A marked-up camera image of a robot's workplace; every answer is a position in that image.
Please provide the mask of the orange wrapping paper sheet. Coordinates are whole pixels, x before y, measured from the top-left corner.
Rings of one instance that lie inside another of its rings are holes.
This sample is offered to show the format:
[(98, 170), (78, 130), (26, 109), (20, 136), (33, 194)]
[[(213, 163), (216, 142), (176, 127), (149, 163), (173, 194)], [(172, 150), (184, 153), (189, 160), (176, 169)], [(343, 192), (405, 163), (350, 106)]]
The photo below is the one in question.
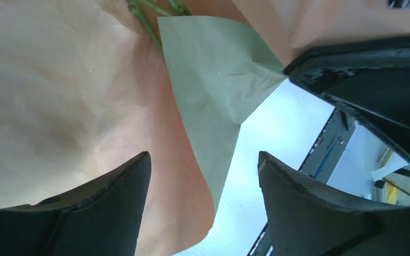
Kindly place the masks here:
[(283, 82), (294, 7), (386, 1), (183, 1), (163, 52), (127, 1), (0, 1), (0, 209), (35, 205), (146, 151), (134, 255), (173, 255), (214, 222), (241, 124)]

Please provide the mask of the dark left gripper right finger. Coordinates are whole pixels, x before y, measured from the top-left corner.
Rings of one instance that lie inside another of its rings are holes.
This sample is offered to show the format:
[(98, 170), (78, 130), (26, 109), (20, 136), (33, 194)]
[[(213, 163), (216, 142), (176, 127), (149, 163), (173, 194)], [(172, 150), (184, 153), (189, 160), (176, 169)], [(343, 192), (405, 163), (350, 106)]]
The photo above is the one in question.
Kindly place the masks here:
[(410, 206), (345, 193), (265, 151), (258, 177), (275, 255), (410, 255)]

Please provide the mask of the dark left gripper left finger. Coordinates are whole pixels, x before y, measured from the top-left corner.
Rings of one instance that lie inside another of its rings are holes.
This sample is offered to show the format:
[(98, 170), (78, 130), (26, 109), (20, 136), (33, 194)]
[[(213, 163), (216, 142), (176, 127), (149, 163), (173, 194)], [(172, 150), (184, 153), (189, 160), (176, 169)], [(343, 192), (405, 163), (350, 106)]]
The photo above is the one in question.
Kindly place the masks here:
[(144, 151), (38, 204), (0, 209), (0, 255), (134, 255), (151, 168)]

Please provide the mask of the peach white fake flower bunch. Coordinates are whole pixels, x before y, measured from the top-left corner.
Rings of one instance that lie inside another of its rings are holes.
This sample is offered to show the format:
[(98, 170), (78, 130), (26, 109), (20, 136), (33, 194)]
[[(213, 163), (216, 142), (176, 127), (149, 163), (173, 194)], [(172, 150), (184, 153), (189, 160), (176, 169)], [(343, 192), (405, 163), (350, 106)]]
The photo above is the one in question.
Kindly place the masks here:
[(142, 28), (154, 42), (160, 52), (163, 52), (162, 42), (159, 36), (159, 25), (157, 18), (174, 16), (191, 16), (192, 13), (181, 0), (150, 1), (150, 0), (129, 0), (128, 10), (137, 18)]

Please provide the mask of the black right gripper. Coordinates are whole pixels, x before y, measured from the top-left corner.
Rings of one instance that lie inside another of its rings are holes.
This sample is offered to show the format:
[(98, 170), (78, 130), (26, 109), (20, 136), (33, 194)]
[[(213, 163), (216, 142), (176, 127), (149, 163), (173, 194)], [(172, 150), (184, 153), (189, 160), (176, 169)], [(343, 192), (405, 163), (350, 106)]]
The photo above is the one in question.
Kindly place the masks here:
[(294, 7), (285, 73), (354, 116), (410, 163), (410, 9)]

